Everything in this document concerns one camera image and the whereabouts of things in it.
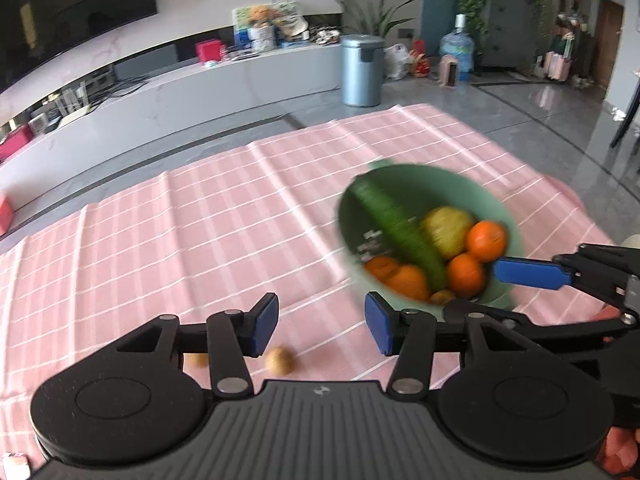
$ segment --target plaid tablecloth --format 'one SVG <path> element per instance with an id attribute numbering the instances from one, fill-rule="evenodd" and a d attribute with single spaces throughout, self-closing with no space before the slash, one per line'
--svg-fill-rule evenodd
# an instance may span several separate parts
<path id="1" fill-rule="evenodd" d="M 527 255 L 608 243 L 542 175 L 429 105 L 306 128 L 253 142 L 118 193 L 25 238 L 0 256 L 0 452 L 42 458 L 29 420 L 39 384 L 163 313 L 204 322 L 280 297 L 271 344 L 298 355 L 295 379 L 388 379 L 340 264 L 334 208 L 370 162 L 436 164 L 500 197 L 519 220 Z M 573 289 L 517 288 L 540 324 L 587 320 L 602 304 Z M 454 370 L 439 356 L 433 384 Z M 256 388 L 268 376 L 248 360 Z M 206 370 L 188 370 L 208 386 Z"/>

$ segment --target green cucumber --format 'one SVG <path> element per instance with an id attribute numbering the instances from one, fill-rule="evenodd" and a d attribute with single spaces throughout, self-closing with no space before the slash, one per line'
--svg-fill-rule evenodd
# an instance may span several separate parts
<path id="1" fill-rule="evenodd" d="M 447 288 L 447 271 L 440 253 L 420 229 L 408 221 L 404 210 L 366 176 L 356 177 L 350 189 L 398 253 L 424 270 L 431 291 Z"/>

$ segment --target plastic bag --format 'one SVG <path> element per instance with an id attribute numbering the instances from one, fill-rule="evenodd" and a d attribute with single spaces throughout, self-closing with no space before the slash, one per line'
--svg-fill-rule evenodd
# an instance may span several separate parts
<path id="1" fill-rule="evenodd" d="M 411 63 L 409 51 L 402 43 L 385 49 L 385 74 L 388 79 L 402 79 L 409 72 Z"/>

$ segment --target brown door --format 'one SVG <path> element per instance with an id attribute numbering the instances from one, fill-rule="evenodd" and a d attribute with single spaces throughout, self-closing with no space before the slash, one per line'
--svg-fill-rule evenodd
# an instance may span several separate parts
<path id="1" fill-rule="evenodd" d="M 593 70 L 593 78 L 603 88 L 609 86 L 613 66 L 616 63 L 620 29 L 624 7 L 610 0 L 600 0 L 596 44 L 598 55 Z"/>

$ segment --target green colander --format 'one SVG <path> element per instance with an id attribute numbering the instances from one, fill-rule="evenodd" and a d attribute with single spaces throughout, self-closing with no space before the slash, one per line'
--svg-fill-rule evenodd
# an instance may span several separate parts
<path id="1" fill-rule="evenodd" d="M 450 205 L 471 213 L 477 221 L 500 222 L 508 231 L 509 242 L 505 256 L 522 257 L 522 237 L 518 224 L 495 196 L 472 180 L 435 166 L 419 164 L 393 164 L 382 160 L 372 164 L 366 175 L 383 189 L 407 212 L 409 218 L 423 218 L 435 207 Z M 410 300 L 380 283 L 362 267 L 358 247 L 366 243 L 365 234 L 376 231 L 377 226 L 360 205 L 348 187 L 340 197 L 337 208 L 338 232 L 345 251 L 342 252 L 352 280 L 352 293 L 359 304 L 364 304 L 368 292 L 380 293 L 396 310 L 418 308 L 442 320 L 442 307 Z M 488 285 L 478 298 L 479 303 L 497 308 L 511 309 L 511 285 L 490 277 Z"/>

